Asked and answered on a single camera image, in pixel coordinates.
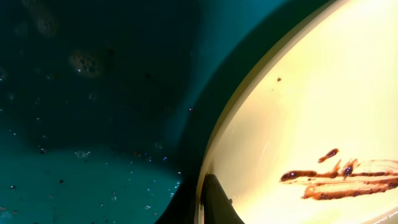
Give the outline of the yellow-green rimmed plate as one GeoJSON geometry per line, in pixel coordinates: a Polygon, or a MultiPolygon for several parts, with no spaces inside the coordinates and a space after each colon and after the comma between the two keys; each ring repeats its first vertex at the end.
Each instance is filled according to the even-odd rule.
{"type": "Polygon", "coordinates": [[[330,1],[248,73],[201,166],[244,223],[397,222],[397,0],[330,1]]]}

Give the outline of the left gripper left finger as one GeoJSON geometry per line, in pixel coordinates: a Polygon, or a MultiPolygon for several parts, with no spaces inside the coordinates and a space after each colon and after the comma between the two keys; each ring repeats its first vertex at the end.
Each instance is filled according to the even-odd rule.
{"type": "Polygon", "coordinates": [[[155,224],[194,224],[196,179],[184,179],[155,224]]]}

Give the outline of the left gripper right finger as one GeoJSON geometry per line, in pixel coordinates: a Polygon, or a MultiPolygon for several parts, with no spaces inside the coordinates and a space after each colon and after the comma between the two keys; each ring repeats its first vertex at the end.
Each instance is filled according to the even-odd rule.
{"type": "Polygon", "coordinates": [[[204,178],[200,203],[204,210],[204,224],[244,224],[214,174],[207,174],[204,178]]]}

